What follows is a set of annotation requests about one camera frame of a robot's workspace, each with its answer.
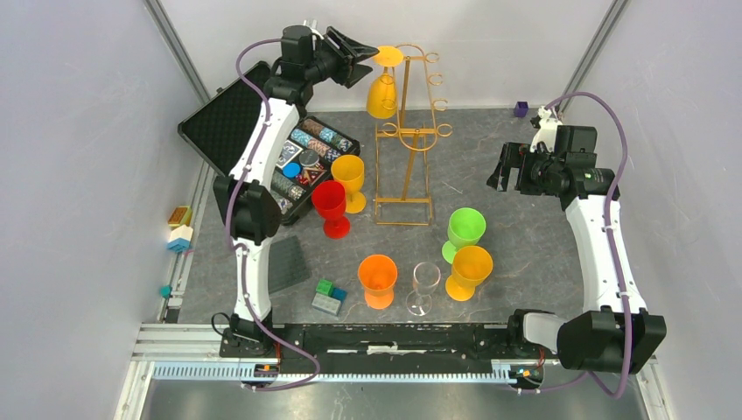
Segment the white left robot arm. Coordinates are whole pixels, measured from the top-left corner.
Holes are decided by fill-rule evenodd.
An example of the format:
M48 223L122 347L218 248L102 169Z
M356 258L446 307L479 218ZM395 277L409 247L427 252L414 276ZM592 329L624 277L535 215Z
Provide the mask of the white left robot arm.
M237 299L228 330L258 357L268 354L277 341L270 323L269 262L282 214L270 187L284 141L316 84L332 80L351 88L371 72L366 60L379 53L331 26L325 32L307 24L287 26L276 42L281 48L278 72L263 87L242 70L249 47L235 62L241 82L257 94L261 107L245 150L226 177L223 212L227 242L238 262Z

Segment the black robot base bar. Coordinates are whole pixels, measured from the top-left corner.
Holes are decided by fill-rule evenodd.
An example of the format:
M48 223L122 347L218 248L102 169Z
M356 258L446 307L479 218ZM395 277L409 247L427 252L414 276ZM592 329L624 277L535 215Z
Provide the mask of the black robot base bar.
M554 361L544 346L517 339L503 324L284 324L272 337L219 328L220 356L255 359L283 375L484 374L492 361Z

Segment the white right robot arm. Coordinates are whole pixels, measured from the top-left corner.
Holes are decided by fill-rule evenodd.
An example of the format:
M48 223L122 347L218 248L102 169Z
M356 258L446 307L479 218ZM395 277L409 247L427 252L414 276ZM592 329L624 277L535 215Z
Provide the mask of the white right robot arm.
M516 191L560 201L577 244L584 284L583 312L571 320L541 310L517 310L505 334L517 357L539 346L567 369L635 375L667 335L664 317L653 315L630 269L620 232L620 191L614 170L598 168L598 132L560 125L550 141L508 142L487 180L505 192L512 171Z

